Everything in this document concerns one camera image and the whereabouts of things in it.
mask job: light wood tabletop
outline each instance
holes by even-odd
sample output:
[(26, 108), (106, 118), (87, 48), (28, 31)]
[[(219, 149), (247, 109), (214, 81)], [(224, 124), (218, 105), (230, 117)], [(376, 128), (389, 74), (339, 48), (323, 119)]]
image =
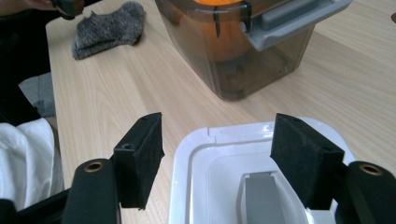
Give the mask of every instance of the light wood tabletop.
[[(107, 14), (124, 1), (86, 7)], [(84, 161), (109, 158), (140, 118), (163, 113), (165, 157), (147, 209), (122, 210), (124, 223), (166, 223), (173, 161), (180, 141), (202, 127), (271, 121), (276, 113), (332, 126), (358, 160), (396, 174), (396, 11), (394, 0), (355, 0), (317, 24), (300, 67), (247, 98), (217, 97), (177, 52), (154, 0), (134, 46), (118, 46), (76, 61), (76, 28), (58, 19), (47, 26), (65, 186)]]

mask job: container handle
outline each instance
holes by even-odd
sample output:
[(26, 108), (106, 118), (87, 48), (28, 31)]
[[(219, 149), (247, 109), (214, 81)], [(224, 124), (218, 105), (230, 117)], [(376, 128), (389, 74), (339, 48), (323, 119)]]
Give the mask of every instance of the container handle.
[(258, 51), (267, 49), (300, 31), (344, 10), (352, 0), (291, 0), (262, 13), (252, 20), (252, 29), (245, 32), (251, 45)]

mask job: white fabric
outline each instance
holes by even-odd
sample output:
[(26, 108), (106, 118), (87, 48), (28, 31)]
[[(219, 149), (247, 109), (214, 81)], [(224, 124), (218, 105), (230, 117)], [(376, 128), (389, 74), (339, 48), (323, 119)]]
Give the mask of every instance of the white fabric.
[(19, 211), (63, 189), (61, 158), (47, 121), (0, 123), (0, 198)]

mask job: gray translucent bin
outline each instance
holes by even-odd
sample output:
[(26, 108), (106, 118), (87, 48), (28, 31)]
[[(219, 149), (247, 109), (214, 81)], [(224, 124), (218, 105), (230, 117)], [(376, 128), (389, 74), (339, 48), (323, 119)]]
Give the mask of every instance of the gray translucent bin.
[(219, 98), (239, 100), (293, 72), (316, 23), (352, 0), (155, 0), (172, 42)]

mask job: gray sock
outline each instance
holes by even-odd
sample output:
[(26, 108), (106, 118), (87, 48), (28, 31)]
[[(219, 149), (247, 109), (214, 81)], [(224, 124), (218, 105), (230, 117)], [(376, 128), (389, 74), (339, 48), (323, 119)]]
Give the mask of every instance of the gray sock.
[(92, 12), (78, 24), (73, 58), (80, 60), (118, 45), (133, 45), (143, 33), (144, 13), (136, 2), (126, 2), (108, 15)]

